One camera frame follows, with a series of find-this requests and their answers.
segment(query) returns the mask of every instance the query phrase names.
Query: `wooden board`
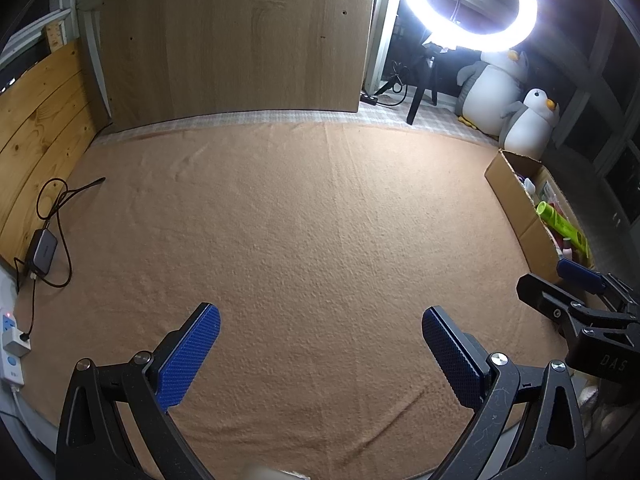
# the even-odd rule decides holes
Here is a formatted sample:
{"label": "wooden board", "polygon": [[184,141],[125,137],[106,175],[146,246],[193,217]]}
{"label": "wooden board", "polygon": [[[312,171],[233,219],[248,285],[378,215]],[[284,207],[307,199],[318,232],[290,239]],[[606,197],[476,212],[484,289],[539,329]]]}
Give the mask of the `wooden board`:
{"label": "wooden board", "polygon": [[[14,256],[23,258],[33,231],[42,225],[35,208],[43,184],[55,176],[66,179],[95,134],[96,126],[90,106],[86,105],[42,155],[24,184],[0,233],[0,256],[6,261],[12,262]],[[55,182],[42,193],[41,214],[49,212],[59,192],[60,183]]]}
{"label": "wooden board", "polygon": [[0,229],[33,168],[87,102],[82,74],[77,73],[24,121],[0,152]]}
{"label": "wooden board", "polygon": [[52,52],[62,48],[65,43],[62,39],[62,30],[60,30],[60,23],[53,22],[46,25],[44,28],[45,35],[47,36],[47,43],[49,44],[49,50]]}
{"label": "wooden board", "polygon": [[354,112],[372,0],[104,0],[117,129],[261,109]]}
{"label": "wooden board", "polygon": [[35,109],[80,72],[78,42],[72,41],[25,72],[0,96],[0,150]]}

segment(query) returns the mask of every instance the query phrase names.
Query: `black cable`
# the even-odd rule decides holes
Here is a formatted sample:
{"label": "black cable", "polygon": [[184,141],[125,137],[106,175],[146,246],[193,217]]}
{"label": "black cable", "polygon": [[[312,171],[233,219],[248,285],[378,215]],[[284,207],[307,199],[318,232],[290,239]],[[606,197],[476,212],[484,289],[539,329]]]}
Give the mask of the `black cable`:
{"label": "black cable", "polygon": [[[402,103],[404,103],[404,100],[406,99],[406,95],[407,92],[409,91],[409,85],[405,84],[402,82],[402,79],[400,77],[400,73],[402,72],[402,69],[404,68],[404,66],[401,63],[398,63],[397,61],[392,61],[391,63],[391,67],[394,71],[394,76],[391,78],[391,80],[395,80],[394,85],[391,87],[391,91],[394,94],[399,94],[402,91],[402,87],[404,87],[404,97],[399,100],[397,103],[381,103],[380,101],[378,101],[378,104],[380,106],[386,106],[386,107],[392,107],[392,106],[398,106],[401,105]],[[400,88],[398,90],[396,90],[396,85],[399,84]]]}
{"label": "black cable", "polygon": [[[78,189],[69,189],[68,184],[63,179],[56,177],[56,178],[50,178],[49,180],[47,180],[42,186],[42,188],[40,189],[40,192],[38,193],[38,199],[36,200],[36,214],[38,215],[38,218],[45,221],[45,224],[44,224],[45,228],[49,227],[49,223],[53,218],[53,215],[56,216],[56,221],[58,222],[58,231],[60,231],[60,239],[62,240],[63,247],[65,248],[66,260],[69,265],[69,276],[66,278],[64,283],[52,283],[46,278],[44,278],[43,276],[40,276],[39,278],[43,282],[45,282],[47,285],[53,286],[55,288],[66,287],[71,281],[71,276],[73,275],[73,267],[71,265],[71,255],[69,254],[69,248],[66,246],[65,234],[62,232],[62,224],[60,223],[60,209],[62,208],[63,205],[69,202],[69,200],[71,200],[81,191],[84,191],[85,189],[88,189],[93,186],[97,186],[98,184],[101,184],[104,181],[105,181],[105,178],[100,177],[97,180],[94,180],[93,182],[91,182],[90,184],[87,184],[86,186],[79,187]],[[42,196],[42,192],[51,182],[62,182],[65,189],[62,192],[60,192],[60,194],[54,201],[53,205],[51,206],[51,210],[49,211],[49,214],[46,216],[43,216],[40,214],[40,207],[39,207],[40,197]]]}
{"label": "black cable", "polygon": [[29,325],[29,331],[26,334],[20,334],[20,339],[27,341],[31,332],[33,331],[33,320],[36,317],[36,279],[33,279],[33,290],[31,291],[31,324]]}
{"label": "black cable", "polygon": [[22,261],[20,258],[15,258],[14,257],[15,293],[16,294],[20,294],[20,271],[18,270],[18,264],[23,264],[24,265],[24,261]]}
{"label": "black cable", "polygon": [[458,12],[460,11],[460,5],[462,4],[462,0],[456,0],[456,7],[453,9],[453,14],[451,15],[449,21],[455,22]]}
{"label": "black cable", "polygon": [[386,107],[392,107],[392,106],[398,106],[401,105],[402,103],[404,103],[404,100],[406,99],[406,95],[407,92],[409,91],[409,85],[404,85],[404,96],[402,97],[402,99],[400,99],[397,103],[392,103],[392,104],[386,104],[386,103],[381,103],[378,102],[378,104],[380,106],[386,106]]}
{"label": "black cable", "polygon": [[[23,341],[28,341],[29,337],[31,336],[31,332],[33,331],[33,322],[35,320],[35,314],[36,314],[36,280],[37,278],[40,278],[44,283],[46,283],[49,286],[53,286],[54,288],[63,288],[66,287],[69,282],[71,281],[71,276],[73,275],[73,267],[71,266],[71,254],[69,254],[69,247],[66,244],[66,240],[65,240],[65,234],[62,232],[62,224],[60,223],[60,209],[62,208],[63,205],[65,205],[67,202],[69,202],[69,200],[71,200],[73,197],[75,197],[78,193],[80,193],[81,191],[84,191],[85,189],[89,189],[90,187],[93,186],[97,186],[98,184],[101,184],[105,181],[105,177],[100,177],[96,180],[94,180],[93,182],[87,184],[86,186],[82,186],[79,187],[78,189],[69,189],[68,184],[66,183],[65,180],[55,177],[55,178],[50,178],[49,180],[47,180],[42,188],[40,189],[40,192],[38,193],[38,198],[36,199],[36,214],[38,215],[38,218],[40,218],[41,220],[44,220],[44,228],[48,228],[49,227],[49,223],[51,221],[51,219],[53,218],[53,216],[56,216],[56,221],[58,222],[58,231],[60,232],[60,239],[62,240],[62,245],[65,248],[65,253],[66,253],[66,260],[68,261],[69,264],[69,276],[67,277],[67,279],[65,280],[64,283],[52,283],[49,280],[47,280],[46,278],[44,278],[43,276],[34,276],[33,277],[33,290],[31,291],[31,324],[29,326],[29,331],[25,332],[23,334],[20,334],[20,339],[22,339]],[[61,182],[64,186],[64,189],[59,193],[59,195],[56,197],[56,199],[53,202],[53,205],[51,206],[51,210],[49,211],[49,214],[47,214],[46,216],[43,216],[40,214],[40,199],[42,197],[42,192],[45,190],[45,188],[51,184],[52,182]],[[18,290],[18,292],[20,291],[19,288],[19,284],[18,284],[18,277],[19,277],[19,273],[18,273],[18,265],[17,263],[21,263],[23,265],[25,265],[25,263],[22,260],[19,260],[18,258],[14,258],[14,265],[15,265],[15,278],[16,278],[16,289]]]}

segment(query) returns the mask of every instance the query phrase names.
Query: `green bottle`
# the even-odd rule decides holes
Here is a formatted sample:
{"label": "green bottle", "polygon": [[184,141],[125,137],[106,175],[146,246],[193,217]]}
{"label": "green bottle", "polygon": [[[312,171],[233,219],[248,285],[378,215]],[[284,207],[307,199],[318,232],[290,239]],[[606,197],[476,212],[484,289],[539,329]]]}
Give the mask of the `green bottle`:
{"label": "green bottle", "polygon": [[574,247],[579,251],[582,251],[588,260],[591,259],[587,238],[585,238],[584,235],[571,224],[571,222],[558,214],[558,211],[548,203],[540,202],[536,208],[536,213],[538,213],[538,216],[543,219],[545,224],[560,233],[563,237],[569,238]]}

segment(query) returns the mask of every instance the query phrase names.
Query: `toiletry items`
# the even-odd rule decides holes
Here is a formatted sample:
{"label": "toiletry items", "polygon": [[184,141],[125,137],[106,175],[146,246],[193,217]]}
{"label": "toiletry items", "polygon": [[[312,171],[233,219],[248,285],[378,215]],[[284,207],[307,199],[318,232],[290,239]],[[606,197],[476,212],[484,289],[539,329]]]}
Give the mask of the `toiletry items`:
{"label": "toiletry items", "polygon": [[540,202],[536,208],[536,213],[538,213],[538,216],[540,216],[549,227],[560,233],[563,237],[569,238],[572,245],[579,251],[582,251],[587,259],[591,258],[587,239],[571,222],[559,215],[558,211],[548,203]]}
{"label": "toiletry items", "polygon": [[562,239],[562,257],[567,260],[574,259],[574,252],[571,249],[571,238],[563,238]]}
{"label": "toiletry items", "polygon": [[564,211],[562,211],[562,207],[560,206],[558,196],[548,180],[540,188],[540,202],[548,203],[560,213],[560,216],[565,216]]}
{"label": "toiletry items", "polygon": [[527,193],[529,193],[530,197],[533,197],[536,194],[536,186],[533,185],[533,182],[526,178],[522,183],[522,187],[525,189]]}

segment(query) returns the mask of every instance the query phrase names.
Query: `window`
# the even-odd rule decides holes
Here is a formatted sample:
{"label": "window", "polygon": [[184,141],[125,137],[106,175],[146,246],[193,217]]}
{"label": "window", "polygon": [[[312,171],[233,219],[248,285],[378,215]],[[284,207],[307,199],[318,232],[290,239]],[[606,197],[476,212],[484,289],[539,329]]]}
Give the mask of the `window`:
{"label": "window", "polygon": [[0,69],[0,93],[5,91],[22,74],[30,69],[37,62],[45,59],[49,55],[49,45],[45,38],[33,46],[29,47],[20,56],[11,60],[5,67]]}
{"label": "window", "polygon": [[571,130],[566,145],[593,162],[611,134],[607,122],[591,103],[587,103]]}
{"label": "window", "polygon": [[632,140],[636,147],[640,150],[640,126],[638,126],[638,129],[636,130]]}
{"label": "window", "polygon": [[560,105],[560,113],[564,113],[569,101],[574,96],[576,86],[558,67],[545,57],[524,47],[529,58],[529,79],[527,91],[540,88],[552,101]]}
{"label": "window", "polygon": [[591,55],[605,0],[538,0],[538,22],[562,31],[586,58]]}
{"label": "window", "polygon": [[607,182],[618,197],[629,222],[633,223],[640,216],[640,161],[630,148],[622,152],[615,166],[611,168]]}
{"label": "window", "polygon": [[31,23],[39,20],[41,17],[46,16],[49,13],[49,0],[34,0],[29,6],[24,16],[20,20],[20,23],[15,27],[14,32],[21,28],[30,25]]}
{"label": "window", "polygon": [[640,47],[620,19],[616,39],[602,76],[616,96],[622,111],[626,111],[640,76]]}

